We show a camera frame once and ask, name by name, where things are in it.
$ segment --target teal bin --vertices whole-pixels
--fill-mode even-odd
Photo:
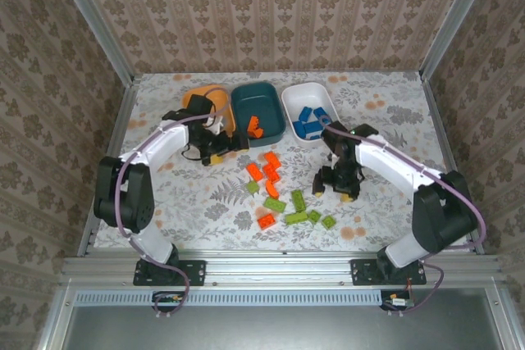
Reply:
[[[248,136],[248,123],[252,116],[259,118],[259,127],[264,130],[260,139],[249,137],[251,148],[271,145],[281,140],[285,133],[285,116],[277,91],[268,82],[241,85],[231,93],[231,106],[237,130]]]

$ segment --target lime green lego brick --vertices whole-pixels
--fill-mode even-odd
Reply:
[[[265,206],[268,209],[271,209],[272,211],[282,213],[285,211],[286,202],[282,202],[276,200],[275,198],[268,197],[264,202],[263,206]]]
[[[259,191],[259,185],[254,180],[250,180],[246,184],[246,189],[250,192],[250,194],[253,196],[255,193],[258,193]]]
[[[285,222],[287,225],[296,225],[308,219],[306,212],[290,213],[285,216]]]
[[[310,220],[312,224],[315,225],[319,219],[321,219],[321,214],[315,209],[312,209],[308,214],[308,220]]]
[[[303,193],[300,190],[292,192],[292,202],[294,203],[297,212],[306,211],[306,204],[304,203]]]
[[[334,225],[336,225],[336,219],[334,219],[331,216],[325,217],[323,220],[321,220],[321,224],[323,227],[327,230],[331,229]]]

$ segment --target patterned wallpaper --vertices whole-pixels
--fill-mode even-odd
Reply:
[[[30,348],[76,253],[123,87],[72,0],[0,0],[0,348]]]
[[[476,0],[431,85],[525,321],[525,0]]]
[[[94,0],[136,73],[416,70],[453,0]]]

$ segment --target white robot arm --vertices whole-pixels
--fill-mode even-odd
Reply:
[[[248,139],[234,132],[230,137],[223,130],[222,116],[209,117],[212,102],[206,97],[192,95],[189,105],[179,111],[170,111],[157,129],[137,147],[119,157],[104,157],[98,166],[94,214],[111,227],[116,221],[116,193],[119,193],[119,212],[124,235],[146,257],[161,264],[176,266],[178,252],[163,237],[152,221],[154,212],[153,177],[160,166],[175,152],[191,145],[200,152],[205,166],[221,162],[221,156],[230,151],[248,149]],[[202,119],[191,120],[200,116]],[[174,123],[187,119],[186,123]],[[125,167],[122,182],[117,180]]]
[[[365,139],[358,141],[333,130]],[[412,231],[378,253],[378,264],[383,265],[386,275],[443,250],[477,228],[477,219],[470,210],[426,175],[434,175],[470,200],[466,182],[458,172],[441,174],[421,165],[390,146],[369,125],[348,131],[340,122],[334,122],[322,132],[322,139],[332,151],[332,165],[324,166],[316,174],[314,194],[319,196],[325,190],[324,184],[330,184],[335,192],[344,194],[347,199],[357,198],[364,179],[361,167],[367,167],[413,200]]]

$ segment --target floral mat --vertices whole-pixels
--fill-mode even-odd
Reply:
[[[185,92],[205,84],[234,88],[268,81],[278,93],[293,84],[318,82],[326,87],[341,122],[348,128],[368,123],[393,145],[425,165],[444,170],[443,156],[429,113],[422,84],[416,72],[290,72],[233,74],[144,75],[132,111],[122,151],[144,140],[162,115],[180,108]],[[361,194],[355,202],[340,202],[329,188],[321,198],[312,191],[313,177],[328,164],[329,150],[322,146],[299,148],[290,125],[282,140],[271,147],[232,152],[218,166],[203,167],[175,153],[155,177],[154,220],[178,248],[206,250],[321,250],[376,251],[410,231],[411,196],[403,195],[379,174],[363,173]],[[263,207],[264,187],[252,197],[245,188],[251,161],[264,164],[263,154],[279,155],[282,168],[277,188],[286,213],[294,211],[290,192],[301,189],[307,210],[332,215],[330,230],[310,222],[286,226],[284,214],[277,224],[261,231],[257,218],[268,213]],[[100,225],[96,248],[128,247],[113,228]]]

